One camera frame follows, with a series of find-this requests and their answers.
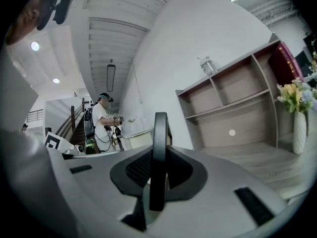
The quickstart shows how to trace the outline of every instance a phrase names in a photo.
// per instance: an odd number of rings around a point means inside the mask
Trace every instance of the baseball cap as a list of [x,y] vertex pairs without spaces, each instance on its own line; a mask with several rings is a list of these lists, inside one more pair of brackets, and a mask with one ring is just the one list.
[[41,17],[40,24],[37,26],[37,28],[36,28],[37,30],[41,31],[46,26],[46,24],[50,20],[52,12],[56,8],[56,3],[57,3],[57,0],[49,0],[48,1],[48,6],[45,9],[45,11],[43,12],[43,15],[40,15],[40,17]]

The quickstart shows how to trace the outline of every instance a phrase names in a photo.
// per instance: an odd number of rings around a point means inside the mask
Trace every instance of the headphones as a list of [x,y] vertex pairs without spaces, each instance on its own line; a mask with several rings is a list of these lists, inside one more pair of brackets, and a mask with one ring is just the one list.
[[99,95],[99,98],[102,98],[102,97],[108,97],[109,98],[109,102],[113,102],[113,98],[111,98],[108,93],[101,93]]

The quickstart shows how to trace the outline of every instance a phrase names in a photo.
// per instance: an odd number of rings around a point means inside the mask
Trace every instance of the yellow flower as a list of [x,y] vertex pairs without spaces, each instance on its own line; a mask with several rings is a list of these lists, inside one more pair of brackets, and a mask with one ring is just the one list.
[[296,104],[299,105],[299,102],[301,100],[302,97],[302,92],[300,90],[298,90],[298,88],[296,88],[295,90],[295,97],[296,97]]
[[289,95],[292,95],[293,93],[295,93],[296,90],[296,85],[295,84],[290,84],[290,85],[284,85],[284,88],[286,89],[286,91],[288,92]]

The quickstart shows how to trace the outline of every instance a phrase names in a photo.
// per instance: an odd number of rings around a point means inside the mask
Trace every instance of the recessed light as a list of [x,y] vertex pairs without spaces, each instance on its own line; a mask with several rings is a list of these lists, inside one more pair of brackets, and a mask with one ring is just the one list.
[[34,51],[38,51],[40,49],[40,44],[38,42],[32,42],[31,49],[33,49]]
[[229,130],[229,135],[234,136],[236,134],[236,131],[234,129]]

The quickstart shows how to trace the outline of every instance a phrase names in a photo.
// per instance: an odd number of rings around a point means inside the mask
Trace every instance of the white t-shirt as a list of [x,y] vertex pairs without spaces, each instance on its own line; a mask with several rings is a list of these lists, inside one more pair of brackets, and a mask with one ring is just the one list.
[[95,134],[97,135],[98,138],[107,136],[107,131],[104,128],[104,125],[99,122],[99,119],[101,117],[107,118],[108,115],[105,109],[101,106],[101,104],[97,103],[96,105],[94,105],[94,108],[93,108],[93,123],[94,123],[94,126],[96,127]]

